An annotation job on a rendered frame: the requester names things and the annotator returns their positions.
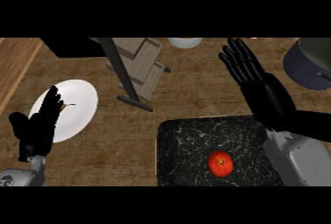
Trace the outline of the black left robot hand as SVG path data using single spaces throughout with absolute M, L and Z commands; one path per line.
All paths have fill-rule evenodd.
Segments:
M 21 112 L 9 115 L 15 137 L 20 140 L 18 160 L 27 162 L 34 156 L 46 156 L 52 149 L 55 128 L 64 101 L 55 86 L 51 87 L 37 113 Z

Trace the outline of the dark grey pot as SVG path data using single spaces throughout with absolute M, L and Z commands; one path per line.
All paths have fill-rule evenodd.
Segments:
M 305 88 L 331 88 L 331 38 L 300 38 L 284 56 L 284 71 Z

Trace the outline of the tiered basket with dark frame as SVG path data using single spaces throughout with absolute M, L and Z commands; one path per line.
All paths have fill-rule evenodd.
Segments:
M 129 96 L 117 99 L 147 111 L 163 73 L 172 69 L 158 62 L 163 44 L 154 38 L 92 38 L 108 57 L 107 68 L 119 76 L 119 86 Z

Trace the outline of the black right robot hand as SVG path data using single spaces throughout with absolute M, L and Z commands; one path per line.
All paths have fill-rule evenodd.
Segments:
M 253 116 L 277 132 L 331 143 L 331 114 L 299 110 L 284 84 L 265 68 L 240 38 L 228 38 L 219 58 L 243 91 Z

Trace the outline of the black box appliance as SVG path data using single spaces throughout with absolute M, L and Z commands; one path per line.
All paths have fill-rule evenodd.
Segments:
M 91 38 L 43 37 L 46 46 L 59 58 L 105 57 L 101 44 Z

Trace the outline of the red tomato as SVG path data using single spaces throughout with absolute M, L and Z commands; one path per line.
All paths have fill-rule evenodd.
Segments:
M 234 171 L 234 160 L 224 150 L 218 150 L 210 154 L 209 168 L 212 174 L 219 178 L 225 178 L 231 175 Z

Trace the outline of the black marble tray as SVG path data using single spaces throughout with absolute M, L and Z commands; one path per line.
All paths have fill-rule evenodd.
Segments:
M 157 138 L 160 186 L 281 186 L 284 181 L 265 154 L 266 128 L 250 115 L 169 120 Z M 225 151 L 232 173 L 216 177 L 209 156 Z

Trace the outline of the white cup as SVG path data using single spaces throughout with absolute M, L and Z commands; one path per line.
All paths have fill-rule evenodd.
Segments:
M 200 45 L 203 38 L 169 38 L 169 41 L 176 47 L 191 49 Z

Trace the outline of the white plate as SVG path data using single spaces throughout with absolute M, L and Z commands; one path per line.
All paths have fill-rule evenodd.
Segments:
M 99 105 L 98 90 L 85 80 L 65 80 L 57 84 L 65 108 L 59 112 L 54 142 L 67 141 L 89 125 Z

